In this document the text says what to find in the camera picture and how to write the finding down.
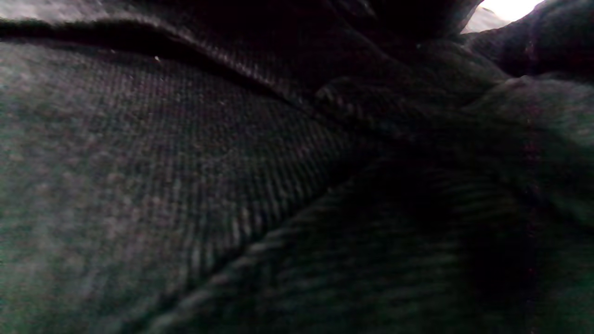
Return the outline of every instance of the dark gray fabric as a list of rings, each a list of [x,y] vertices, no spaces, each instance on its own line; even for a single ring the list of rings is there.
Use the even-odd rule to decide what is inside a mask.
[[[465,35],[466,46],[521,76],[564,71],[592,76],[594,3],[555,0],[500,29]]]
[[[593,87],[361,3],[0,4],[0,332],[592,332]]]

